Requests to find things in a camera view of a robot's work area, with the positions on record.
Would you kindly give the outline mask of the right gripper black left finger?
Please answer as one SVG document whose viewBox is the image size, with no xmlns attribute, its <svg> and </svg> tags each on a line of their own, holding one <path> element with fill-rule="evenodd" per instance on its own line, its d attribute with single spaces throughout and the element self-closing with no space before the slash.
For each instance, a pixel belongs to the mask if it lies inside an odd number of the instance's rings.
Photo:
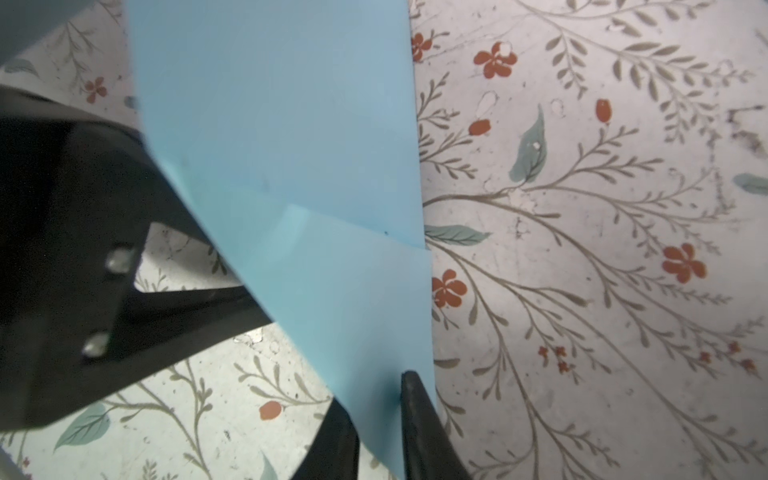
<svg viewBox="0 0 768 480">
<path fill-rule="evenodd" d="M 360 440 L 352 420 L 334 399 L 293 480 L 356 480 Z"/>
</svg>

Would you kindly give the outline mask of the light blue paper sheet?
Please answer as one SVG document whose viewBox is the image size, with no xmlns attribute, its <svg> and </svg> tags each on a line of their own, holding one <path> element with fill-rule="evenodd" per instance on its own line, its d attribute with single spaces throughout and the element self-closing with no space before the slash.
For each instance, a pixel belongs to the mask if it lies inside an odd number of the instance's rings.
<svg viewBox="0 0 768 480">
<path fill-rule="evenodd" d="M 405 474 L 400 383 L 434 388 L 404 1 L 129 1 L 141 128 L 262 309 Z"/>
</svg>

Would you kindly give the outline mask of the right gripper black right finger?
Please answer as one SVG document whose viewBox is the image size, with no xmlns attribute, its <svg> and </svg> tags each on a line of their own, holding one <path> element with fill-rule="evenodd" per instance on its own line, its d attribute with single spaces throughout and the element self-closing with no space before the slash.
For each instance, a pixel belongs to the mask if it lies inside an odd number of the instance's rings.
<svg viewBox="0 0 768 480">
<path fill-rule="evenodd" d="M 408 480 L 470 480 L 415 371 L 401 377 L 401 424 Z"/>
</svg>

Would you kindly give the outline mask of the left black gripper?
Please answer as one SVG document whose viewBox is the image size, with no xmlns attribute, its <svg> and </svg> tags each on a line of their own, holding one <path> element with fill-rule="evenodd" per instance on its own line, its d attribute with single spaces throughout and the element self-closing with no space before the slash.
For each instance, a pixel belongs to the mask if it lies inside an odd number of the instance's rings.
<svg viewBox="0 0 768 480">
<path fill-rule="evenodd" d="M 140 133 L 1 91 L 1 426 L 48 425 L 269 324 L 243 287 L 141 293 L 152 223 L 206 236 Z"/>
</svg>

